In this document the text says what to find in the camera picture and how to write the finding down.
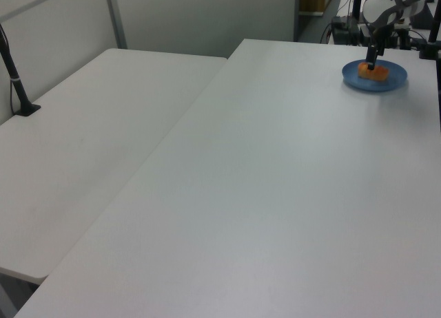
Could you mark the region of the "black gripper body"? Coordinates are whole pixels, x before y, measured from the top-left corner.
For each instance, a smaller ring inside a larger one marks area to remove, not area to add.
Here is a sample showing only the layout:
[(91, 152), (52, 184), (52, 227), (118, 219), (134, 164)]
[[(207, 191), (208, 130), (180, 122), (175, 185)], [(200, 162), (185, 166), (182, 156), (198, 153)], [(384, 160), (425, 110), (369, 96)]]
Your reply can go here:
[(385, 48), (387, 39), (393, 33), (393, 25), (389, 24), (382, 27), (375, 27), (373, 24), (369, 24), (370, 45), (376, 46), (377, 49)]

